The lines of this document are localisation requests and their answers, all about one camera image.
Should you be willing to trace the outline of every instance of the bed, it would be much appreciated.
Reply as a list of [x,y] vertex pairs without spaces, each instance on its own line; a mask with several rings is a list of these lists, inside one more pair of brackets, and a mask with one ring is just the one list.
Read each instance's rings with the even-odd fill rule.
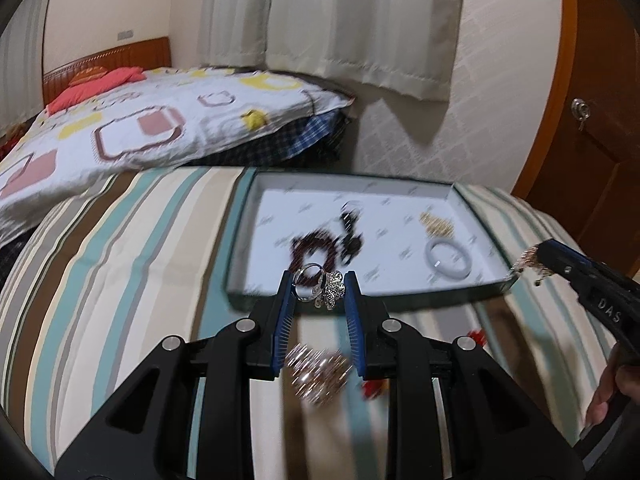
[[[170,64],[168,38],[159,38],[44,75],[46,109],[0,162],[0,249],[110,174],[184,164],[307,165],[339,156],[350,96],[290,75]],[[72,78],[97,66],[113,72],[85,85],[127,66],[145,71],[74,95],[84,86],[72,86]]]
[[[164,336],[204,338],[244,316],[228,304],[222,280],[234,236],[227,227],[242,211],[252,171],[110,176],[55,206],[27,241],[0,294],[0,404],[49,470]],[[576,248],[527,203],[456,187],[511,261],[549,237]],[[446,341],[484,329],[488,351],[573,443],[614,341],[564,280],[533,281],[525,275],[494,300],[399,317]],[[348,352],[338,317],[297,318],[291,339]],[[256,478],[383,477],[385,397],[364,401],[356,375],[323,409],[295,397],[287,372],[251,388]]]

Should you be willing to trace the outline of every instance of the screw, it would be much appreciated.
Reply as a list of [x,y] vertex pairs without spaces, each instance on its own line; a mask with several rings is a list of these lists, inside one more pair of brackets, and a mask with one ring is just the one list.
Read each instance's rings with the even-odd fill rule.
[[467,336],[458,338],[458,346],[463,350],[473,350],[476,347],[476,342]]
[[255,328],[255,321],[245,317],[236,323],[236,328],[240,332],[251,332]]
[[397,319],[385,319],[382,322],[382,329],[387,332],[397,332],[402,328],[402,324]]
[[180,346],[180,338],[175,335],[170,335],[162,340],[162,348],[167,351],[175,350]]

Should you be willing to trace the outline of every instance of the electrical outlet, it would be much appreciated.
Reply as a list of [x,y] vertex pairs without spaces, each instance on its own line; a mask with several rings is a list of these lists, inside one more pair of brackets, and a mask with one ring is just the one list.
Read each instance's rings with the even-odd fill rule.
[[129,38],[133,38],[133,30],[123,30],[118,33],[118,41],[128,40]]

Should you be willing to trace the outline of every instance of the hand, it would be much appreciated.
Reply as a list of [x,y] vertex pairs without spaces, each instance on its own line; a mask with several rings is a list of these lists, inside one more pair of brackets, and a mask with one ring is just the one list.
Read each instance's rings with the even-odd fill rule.
[[600,424],[607,416],[609,399],[616,389],[640,404],[640,366],[620,366],[620,346],[616,344],[587,408],[587,426]]

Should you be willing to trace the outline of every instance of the brown bead bracelet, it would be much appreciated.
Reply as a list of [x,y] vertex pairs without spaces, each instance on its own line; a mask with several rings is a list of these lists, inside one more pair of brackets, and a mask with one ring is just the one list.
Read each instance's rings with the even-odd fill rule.
[[[338,249],[335,247],[338,238],[324,229],[318,229],[310,232],[302,238],[293,238],[291,241],[291,265],[290,272],[296,272],[302,267],[305,256],[311,255],[316,251],[326,251],[326,260],[322,266],[326,272],[334,272],[335,259],[338,255]],[[300,276],[298,284],[301,286],[314,286],[320,279],[320,272],[314,276],[303,274]]]

